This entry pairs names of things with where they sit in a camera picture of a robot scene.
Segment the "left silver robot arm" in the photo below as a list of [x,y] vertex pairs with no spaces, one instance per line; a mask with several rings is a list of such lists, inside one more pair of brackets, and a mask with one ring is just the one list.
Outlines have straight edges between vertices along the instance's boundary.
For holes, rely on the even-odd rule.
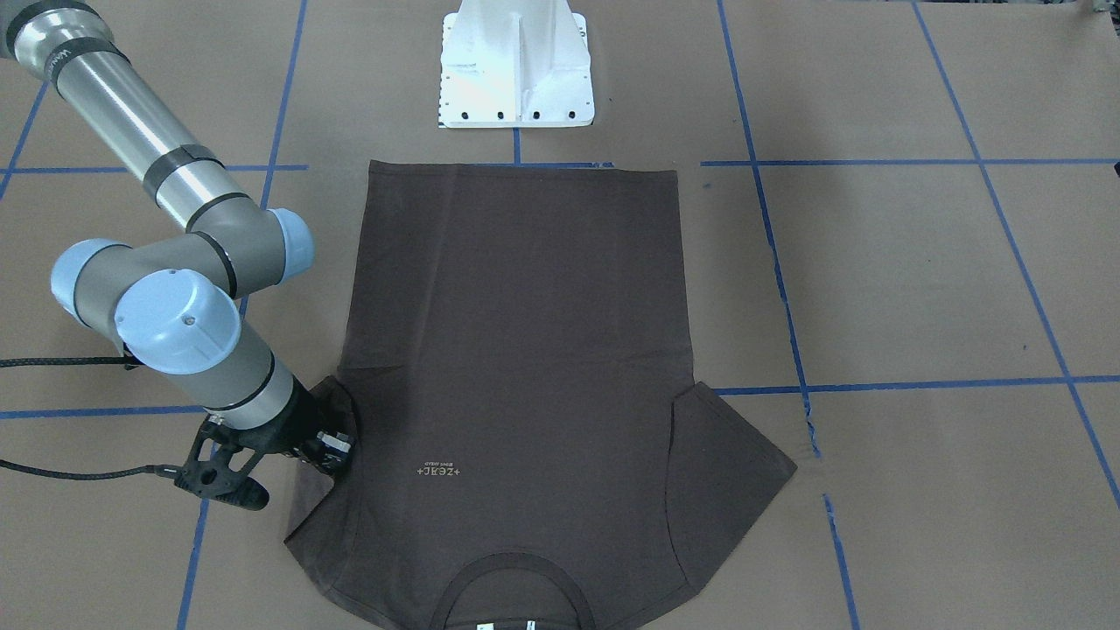
[[325,474],[343,467],[353,441],[237,305],[312,266],[304,219],[256,205],[137,74],[91,4],[4,1],[3,58],[55,89],[181,226],[143,247],[72,245],[52,268],[60,307],[200,404],[232,447],[304,458]]

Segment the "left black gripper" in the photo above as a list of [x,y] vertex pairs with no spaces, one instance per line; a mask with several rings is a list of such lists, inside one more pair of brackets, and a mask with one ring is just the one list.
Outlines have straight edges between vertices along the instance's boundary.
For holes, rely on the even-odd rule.
[[265,426],[264,453],[300,458],[327,476],[340,474],[354,447],[347,413],[296,385],[283,411]]

